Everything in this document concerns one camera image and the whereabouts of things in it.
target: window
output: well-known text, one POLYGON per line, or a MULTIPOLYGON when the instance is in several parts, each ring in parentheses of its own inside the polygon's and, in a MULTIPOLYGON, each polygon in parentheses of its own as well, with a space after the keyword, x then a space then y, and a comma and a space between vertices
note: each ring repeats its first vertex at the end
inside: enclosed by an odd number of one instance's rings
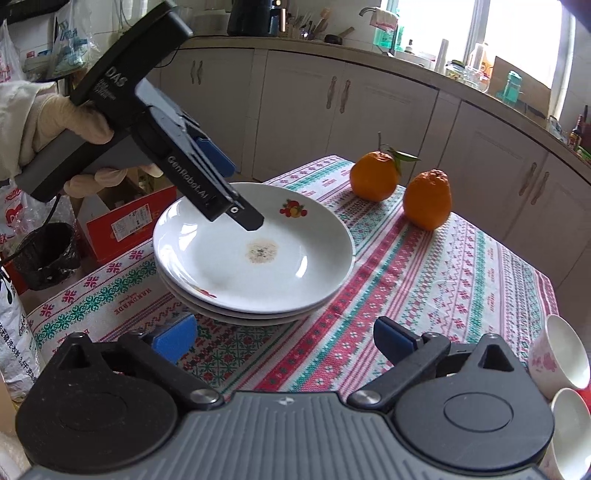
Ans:
POLYGON ((398 0, 402 48, 413 41, 415 52, 437 55, 441 39, 449 40, 448 60, 463 60, 475 0, 398 0))
POLYGON ((404 27, 400 45, 437 55, 449 40, 447 61, 466 61, 474 45, 499 56, 552 87, 562 25, 558 0, 382 0, 404 27))
POLYGON ((552 87, 561 18, 558 0, 491 0, 485 35, 491 60, 499 56, 552 87))

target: sleeve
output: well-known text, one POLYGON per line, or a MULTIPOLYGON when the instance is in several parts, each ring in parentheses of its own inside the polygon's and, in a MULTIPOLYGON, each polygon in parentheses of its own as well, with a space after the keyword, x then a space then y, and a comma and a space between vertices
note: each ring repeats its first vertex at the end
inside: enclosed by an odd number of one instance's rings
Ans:
POLYGON ((0 180, 18 175, 19 165, 33 158, 33 136, 43 104, 36 100, 48 93, 57 93, 55 83, 0 83, 0 180))

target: cabinet door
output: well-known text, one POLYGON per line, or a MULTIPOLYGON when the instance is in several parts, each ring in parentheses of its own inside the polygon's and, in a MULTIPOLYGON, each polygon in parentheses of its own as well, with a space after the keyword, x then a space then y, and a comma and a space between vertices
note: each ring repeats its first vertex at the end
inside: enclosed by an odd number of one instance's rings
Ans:
POLYGON ((462 103, 439 164, 449 176, 453 211, 503 241, 545 157, 515 128, 462 103))
POLYGON ((556 290, 560 316, 570 323, 591 358, 591 242, 556 290))
MULTIPOLYGON (((391 73, 347 65, 339 92, 328 154, 357 161, 382 142, 395 150, 418 155, 437 91, 391 73)), ((402 183, 413 165, 403 165, 402 183)))
POLYGON ((161 73, 162 91, 199 123, 238 170, 253 52, 242 48, 179 50, 161 73))
POLYGON ((505 245, 557 288, 590 240, 591 185, 548 154, 505 245))
POLYGON ((253 175, 268 180, 326 153, 345 64, 270 51, 253 175))

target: tablecloth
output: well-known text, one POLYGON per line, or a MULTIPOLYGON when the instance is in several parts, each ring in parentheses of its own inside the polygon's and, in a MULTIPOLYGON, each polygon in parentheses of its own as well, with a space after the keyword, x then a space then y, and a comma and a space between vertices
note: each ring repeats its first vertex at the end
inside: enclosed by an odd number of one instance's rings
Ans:
MULTIPOLYGON (((324 204, 351 231, 355 267, 334 301, 281 326, 198 317, 199 338, 182 368, 226 395, 238 389, 348 395, 390 367, 372 339, 380 315, 459 342, 500 333, 527 361, 543 318, 557 313, 548 278, 454 213, 434 232, 412 226, 402 209, 403 187, 382 203, 360 200, 349 185, 352 165, 326 157, 269 182, 324 204)), ((114 340, 183 311, 159 280, 148 241, 47 301, 28 321, 47 359, 71 332, 114 340)))

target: red box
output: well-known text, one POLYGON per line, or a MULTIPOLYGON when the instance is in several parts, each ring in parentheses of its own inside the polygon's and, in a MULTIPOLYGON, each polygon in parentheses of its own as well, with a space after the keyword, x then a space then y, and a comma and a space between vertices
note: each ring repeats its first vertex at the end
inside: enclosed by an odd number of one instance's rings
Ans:
POLYGON ((105 265, 152 237, 156 221, 176 198, 174 186, 145 195, 131 181, 85 198, 77 219, 97 263, 105 265))

